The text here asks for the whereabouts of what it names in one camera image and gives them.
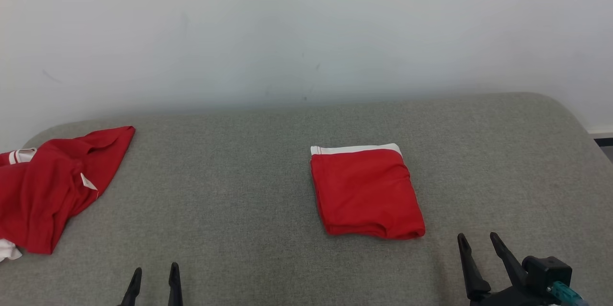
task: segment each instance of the wall baseboard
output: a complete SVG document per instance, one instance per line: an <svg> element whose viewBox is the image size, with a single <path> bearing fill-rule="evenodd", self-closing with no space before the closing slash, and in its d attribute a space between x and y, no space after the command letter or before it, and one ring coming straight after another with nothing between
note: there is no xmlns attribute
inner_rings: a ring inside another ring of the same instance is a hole
<svg viewBox="0 0 613 306"><path fill-rule="evenodd" d="M588 130L587 133L591 138L597 140L599 138L613 138L613 127L605 127L598 130Z"/></svg>

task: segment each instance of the folded red shirt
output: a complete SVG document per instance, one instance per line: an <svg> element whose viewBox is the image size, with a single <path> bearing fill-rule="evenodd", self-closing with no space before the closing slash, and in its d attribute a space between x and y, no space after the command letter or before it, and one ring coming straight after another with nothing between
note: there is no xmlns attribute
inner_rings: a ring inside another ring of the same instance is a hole
<svg viewBox="0 0 613 306"><path fill-rule="evenodd" d="M425 234L409 170L396 144L311 147L311 173L328 234L398 240Z"/></svg>
<svg viewBox="0 0 613 306"><path fill-rule="evenodd" d="M125 126L0 154L0 238L51 254L66 221L109 186L133 135Z"/></svg>

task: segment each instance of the red fabric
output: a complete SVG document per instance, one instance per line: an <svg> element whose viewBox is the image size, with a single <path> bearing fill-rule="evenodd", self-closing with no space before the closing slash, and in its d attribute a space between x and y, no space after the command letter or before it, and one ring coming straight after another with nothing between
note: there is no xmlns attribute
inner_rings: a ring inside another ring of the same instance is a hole
<svg viewBox="0 0 613 306"><path fill-rule="evenodd" d="M45 142L30 162L0 155L0 238L51 254L66 221L106 190L127 151L131 126ZM83 185L81 173L98 189Z"/></svg>
<svg viewBox="0 0 613 306"><path fill-rule="evenodd" d="M14 156L15 151L7 151L6 153L0 154L0 167L9 165L10 156Z"/></svg>
<svg viewBox="0 0 613 306"><path fill-rule="evenodd" d="M409 170L396 151L313 155L311 173L328 234L399 240L425 234Z"/></svg>

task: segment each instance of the clothing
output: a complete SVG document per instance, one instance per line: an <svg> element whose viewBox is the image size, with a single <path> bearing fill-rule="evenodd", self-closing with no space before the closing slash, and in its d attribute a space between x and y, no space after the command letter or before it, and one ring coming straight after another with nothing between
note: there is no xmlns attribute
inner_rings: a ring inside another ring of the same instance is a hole
<svg viewBox="0 0 613 306"><path fill-rule="evenodd" d="M109 186L134 131L94 131L0 155L0 238L51 254L66 221Z"/></svg>
<svg viewBox="0 0 613 306"><path fill-rule="evenodd" d="M311 147L311 173L329 234L400 240L425 234L409 170L396 144Z"/></svg>
<svg viewBox="0 0 613 306"><path fill-rule="evenodd" d="M22 253L19 252L17 247L15 247L15 244L11 243L6 239L0 239L0 262L2 262L4 258L16 260L21 256Z"/></svg>

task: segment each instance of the white stripe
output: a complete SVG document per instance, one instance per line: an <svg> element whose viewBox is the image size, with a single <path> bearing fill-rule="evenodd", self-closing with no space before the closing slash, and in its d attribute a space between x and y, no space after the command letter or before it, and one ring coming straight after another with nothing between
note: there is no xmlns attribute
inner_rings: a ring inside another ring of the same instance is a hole
<svg viewBox="0 0 613 306"><path fill-rule="evenodd" d="M330 155L342 153L357 153L358 151L389 149L397 152L402 156L400 148L396 144L387 144L380 146L352 146L352 147L319 147L311 146L311 155Z"/></svg>
<svg viewBox="0 0 613 306"><path fill-rule="evenodd" d="M11 165L17 164L17 162L15 161L15 153L17 153L17 151L11 151L11 153L9 154L9 164Z"/></svg>

